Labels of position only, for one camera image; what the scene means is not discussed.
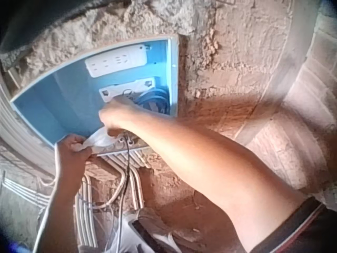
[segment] electrical outlet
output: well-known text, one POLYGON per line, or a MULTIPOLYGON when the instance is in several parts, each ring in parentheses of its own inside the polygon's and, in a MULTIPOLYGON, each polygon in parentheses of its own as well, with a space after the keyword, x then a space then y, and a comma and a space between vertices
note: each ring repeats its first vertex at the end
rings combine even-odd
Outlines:
POLYGON ((99 89, 100 95, 105 103, 109 103, 114 96, 124 95, 127 98, 134 100, 143 92, 155 87, 155 79, 145 78, 139 79, 131 83, 123 83, 112 85, 99 89))
POLYGON ((91 77, 144 66, 146 63, 146 47, 143 44, 114 49, 85 60, 91 77))

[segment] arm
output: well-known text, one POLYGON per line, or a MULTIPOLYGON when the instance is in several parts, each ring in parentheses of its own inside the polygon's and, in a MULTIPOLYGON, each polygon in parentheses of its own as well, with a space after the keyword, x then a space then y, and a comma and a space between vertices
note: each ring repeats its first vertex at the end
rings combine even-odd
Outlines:
POLYGON ((78 252, 73 201, 81 187, 85 162, 92 152, 91 148, 74 152, 71 146, 84 140, 72 134, 55 146, 56 183, 33 252, 78 252))
POLYGON ((247 251, 305 199, 254 153, 218 133, 119 98, 100 112, 100 118, 109 129, 122 128, 138 135, 182 180, 222 208, 247 251))

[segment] person's left hand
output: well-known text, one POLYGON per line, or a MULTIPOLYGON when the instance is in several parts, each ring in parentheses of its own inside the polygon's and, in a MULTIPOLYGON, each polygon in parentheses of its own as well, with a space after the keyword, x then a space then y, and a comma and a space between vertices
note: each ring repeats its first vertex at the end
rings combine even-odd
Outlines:
POLYGON ((92 154, 90 147, 74 151, 72 145, 83 144, 85 138, 69 134, 55 144, 56 187, 70 196, 75 196, 81 187, 85 162, 92 154))

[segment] hand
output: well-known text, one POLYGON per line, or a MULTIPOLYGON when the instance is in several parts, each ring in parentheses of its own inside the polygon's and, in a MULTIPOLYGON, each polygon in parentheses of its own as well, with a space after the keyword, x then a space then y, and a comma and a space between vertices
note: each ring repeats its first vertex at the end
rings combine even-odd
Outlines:
POLYGON ((85 162, 92 154, 90 147, 76 152, 74 144, 83 144, 85 138, 70 134, 58 141, 55 145, 56 187, 74 197, 81 187, 85 171, 85 162))
POLYGON ((134 115, 141 110, 141 107, 134 104, 130 99, 124 96, 116 96, 100 110, 99 115, 105 127, 112 129, 123 129, 125 123, 130 121, 134 115))

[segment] person's right hand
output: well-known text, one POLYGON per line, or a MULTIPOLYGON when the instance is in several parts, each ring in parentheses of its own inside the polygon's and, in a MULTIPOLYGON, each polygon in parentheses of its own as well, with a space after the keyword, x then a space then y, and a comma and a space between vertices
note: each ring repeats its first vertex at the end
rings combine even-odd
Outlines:
POLYGON ((108 130, 123 129, 125 123, 141 111, 141 107, 134 104, 130 99, 120 95, 112 100, 99 111, 99 116, 108 130))

